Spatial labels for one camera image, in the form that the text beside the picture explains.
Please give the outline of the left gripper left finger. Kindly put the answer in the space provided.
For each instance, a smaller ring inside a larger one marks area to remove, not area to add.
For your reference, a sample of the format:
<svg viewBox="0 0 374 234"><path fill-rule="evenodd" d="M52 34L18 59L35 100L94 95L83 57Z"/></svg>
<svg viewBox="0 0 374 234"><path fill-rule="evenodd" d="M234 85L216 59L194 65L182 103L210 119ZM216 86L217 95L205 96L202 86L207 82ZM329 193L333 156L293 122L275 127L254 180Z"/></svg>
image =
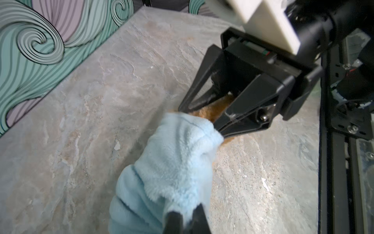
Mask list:
<svg viewBox="0 0 374 234"><path fill-rule="evenodd" d="M182 234L183 231L183 216L178 212L169 212L163 234Z"/></svg>

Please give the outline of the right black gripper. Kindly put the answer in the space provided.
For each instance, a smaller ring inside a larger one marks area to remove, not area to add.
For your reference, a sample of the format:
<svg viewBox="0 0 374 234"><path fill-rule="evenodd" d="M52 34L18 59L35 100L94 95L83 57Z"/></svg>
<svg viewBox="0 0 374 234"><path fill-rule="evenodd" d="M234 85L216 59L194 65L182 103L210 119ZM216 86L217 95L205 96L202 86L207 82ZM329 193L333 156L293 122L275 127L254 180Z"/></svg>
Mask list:
<svg viewBox="0 0 374 234"><path fill-rule="evenodd" d="M222 48L208 48L196 77L178 107L197 111L227 94L235 99L214 122L224 137L268 129L276 115L294 116L321 74L321 67L229 28ZM203 86L212 86L200 97Z"/></svg>

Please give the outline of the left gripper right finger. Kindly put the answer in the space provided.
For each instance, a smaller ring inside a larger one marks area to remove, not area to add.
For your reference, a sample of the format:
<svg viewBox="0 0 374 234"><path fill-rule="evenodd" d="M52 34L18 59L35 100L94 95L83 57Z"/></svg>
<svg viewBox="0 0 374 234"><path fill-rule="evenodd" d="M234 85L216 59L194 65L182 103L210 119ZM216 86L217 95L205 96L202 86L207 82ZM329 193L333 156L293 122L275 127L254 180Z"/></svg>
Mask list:
<svg viewBox="0 0 374 234"><path fill-rule="evenodd" d="M193 212L190 224L190 234L211 234L211 230L202 204Z"/></svg>

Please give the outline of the brown teddy bear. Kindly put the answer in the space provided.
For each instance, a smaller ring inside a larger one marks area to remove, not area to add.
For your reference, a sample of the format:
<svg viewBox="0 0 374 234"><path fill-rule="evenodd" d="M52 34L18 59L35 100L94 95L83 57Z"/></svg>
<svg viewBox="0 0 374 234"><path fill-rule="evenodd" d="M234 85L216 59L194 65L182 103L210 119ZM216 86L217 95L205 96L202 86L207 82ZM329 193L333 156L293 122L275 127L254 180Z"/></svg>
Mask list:
<svg viewBox="0 0 374 234"><path fill-rule="evenodd" d="M232 94L227 94L213 103L187 114L190 116L204 118L214 123L233 101L234 96Z"/></svg>

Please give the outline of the light blue fleece hoodie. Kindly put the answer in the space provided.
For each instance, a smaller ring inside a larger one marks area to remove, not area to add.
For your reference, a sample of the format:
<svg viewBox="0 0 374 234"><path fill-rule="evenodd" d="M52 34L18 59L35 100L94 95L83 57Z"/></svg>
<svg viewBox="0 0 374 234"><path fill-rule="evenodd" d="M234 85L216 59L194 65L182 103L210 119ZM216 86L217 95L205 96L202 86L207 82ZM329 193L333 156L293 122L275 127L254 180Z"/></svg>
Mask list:
<svg viewBox="0 0 374 234"><path fill-rule="evenodd" d="M213 162L223 136L207 119L166 113L140 158L121 172L110 204L111 234L160 234L167 214L208 210Z"/></svg>

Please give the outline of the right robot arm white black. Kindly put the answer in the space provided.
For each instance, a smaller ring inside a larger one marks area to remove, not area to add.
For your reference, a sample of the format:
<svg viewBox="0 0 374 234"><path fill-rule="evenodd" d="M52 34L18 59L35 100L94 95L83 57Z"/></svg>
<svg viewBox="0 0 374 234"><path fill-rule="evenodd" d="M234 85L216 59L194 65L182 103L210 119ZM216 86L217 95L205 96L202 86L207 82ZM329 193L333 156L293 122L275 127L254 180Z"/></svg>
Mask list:
<svg viewBox="0 0 374 234"><path fill-rule="evenodd" d="M260 11L254 32L233 27L212 45L178 110L192 113L217 103L214 128L224 137L268 129L274 117L294 117L323 74L316 59L373 16L371 1L295 2L286 14L287 29L301 45L298 52L280 46L280 32L267 26Z"/></svg>

